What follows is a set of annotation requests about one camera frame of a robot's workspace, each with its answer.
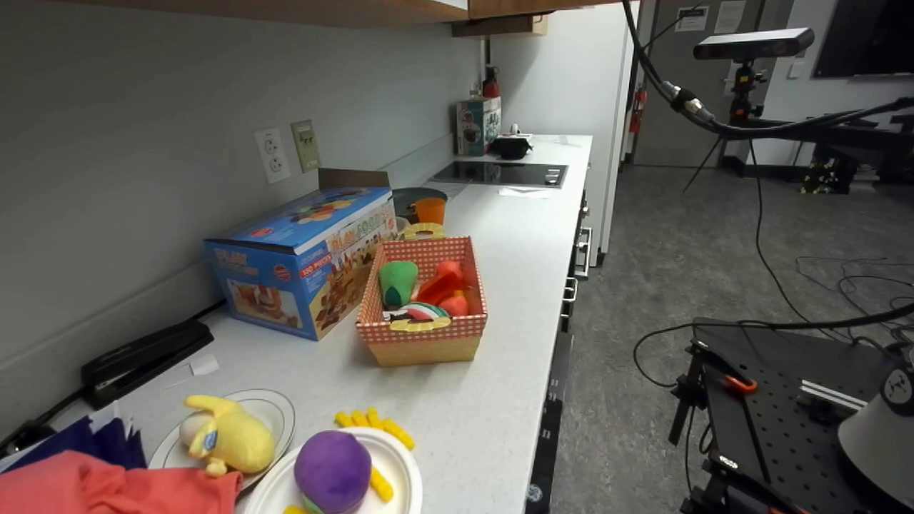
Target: gray floor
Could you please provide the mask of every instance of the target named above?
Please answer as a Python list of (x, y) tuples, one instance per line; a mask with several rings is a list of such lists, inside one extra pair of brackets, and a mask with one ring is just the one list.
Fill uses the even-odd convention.
[[(584, 285), (574, 318), (557, 514), (661, 514), (685, 498), (682, 450), (667, 444), (675, 398), (631, 367), (639, 334), (692, 318), (795, 321), (755, 255), (755, 181), (707, 171), (682, 195), (685, 177), (682, 168), (628, 168), (621, 177), (611, 251)], [(798, 185), (762, 183), (762, 193), (762, 248), (809, 318), (858, 314), (832, 291), (844, 275), (906, 280), (846, 280), (869, 312), (914, 297), (914, 188), (804, 197)], [(664, 380), (685, 372), (685, 344), (685, 334), (652, 344), (649, 372)]]

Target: white plate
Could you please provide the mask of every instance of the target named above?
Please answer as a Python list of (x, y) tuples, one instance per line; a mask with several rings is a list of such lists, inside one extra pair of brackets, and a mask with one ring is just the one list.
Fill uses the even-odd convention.
[[(228, 401), (241, 404), (251, 418), (262, 421), (277, 437), (275, 462), (290, 451), (294, 432), (294, 408), (290, 398), (277, 392), (237, 392)], [(202, 468), (202, 460), (195, 460), (181, 444), (181, 425), (168, 432), (161, 450), (151, 455), (148, 468)], [(241, 492), (251, 490), (262, 475), (251, 475), (241, 484)]]
[[(404, 450), (401, 440), (374, 428), (345, 428), (371, 455), (371, 467), (391, 481), (395, 501), (382, 504), (371, 490), (367, 492), (361, 514), (419, 514), (422, 512), (422, 478), (418, 460)], [(297, 451), (290, 451), (254, 490), (247, 514), (282, 514), (290, 505), (302, 505), (294, 484)]]

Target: cooktop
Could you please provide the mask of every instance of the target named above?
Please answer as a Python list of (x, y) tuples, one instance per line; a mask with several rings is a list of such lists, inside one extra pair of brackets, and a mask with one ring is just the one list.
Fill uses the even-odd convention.
[(434, 183), (499, 183), (559, 188), (568, 167), (544, 163), (451, 163)]

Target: white wall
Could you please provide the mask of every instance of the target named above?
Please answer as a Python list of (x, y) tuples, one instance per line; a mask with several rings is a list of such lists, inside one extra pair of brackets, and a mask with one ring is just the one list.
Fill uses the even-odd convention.
[(494, 38), (494, 67), (507, 98), (507, 127), (595, 137), (589, 223), (607, 248), (631, 77), (622, 6), (554, 11), (545, 38)]
[(0, 6), (0, 434), (102, 350), (214, 288), (200, 241), (314, 188), (258, 128), (309, 117), (325, 167), (414, 183), (449, 158), (477, 44), (60, 4)]
[[(844, 108), (862, 108), (889, 104), (906, 94), (914, 94), (914, 80), (898, 77), (859, 77), (859, 80), (814, 80), (819, 50), (828, 36), (832, 11), (836, 0), (798, 0), (791, 10), (789, 26), (811, 26), (816, 40), (805, 50), (805, 58), (776, 60), (769, 94), (765, 117), (771, 121), (805, 121)], [(791, 167), (798, 144), (785, 141), (761, 141), (758, 158), (769, 167)]]

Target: electrical outlet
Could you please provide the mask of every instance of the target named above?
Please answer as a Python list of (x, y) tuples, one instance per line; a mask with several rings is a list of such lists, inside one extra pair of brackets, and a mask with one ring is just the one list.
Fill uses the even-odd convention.
[(317, 154), (317, 137), (314, 137), (311, 121), (292, 124), (292, 141), (294, 141), (297, 167), (302, 168), (302, 174), (317, 171), (321, 154)]
[(254, 133), (260, 163), (268, 183), (280, 183), (292, 177), (290, 154), (282, 145), (280, 128)]

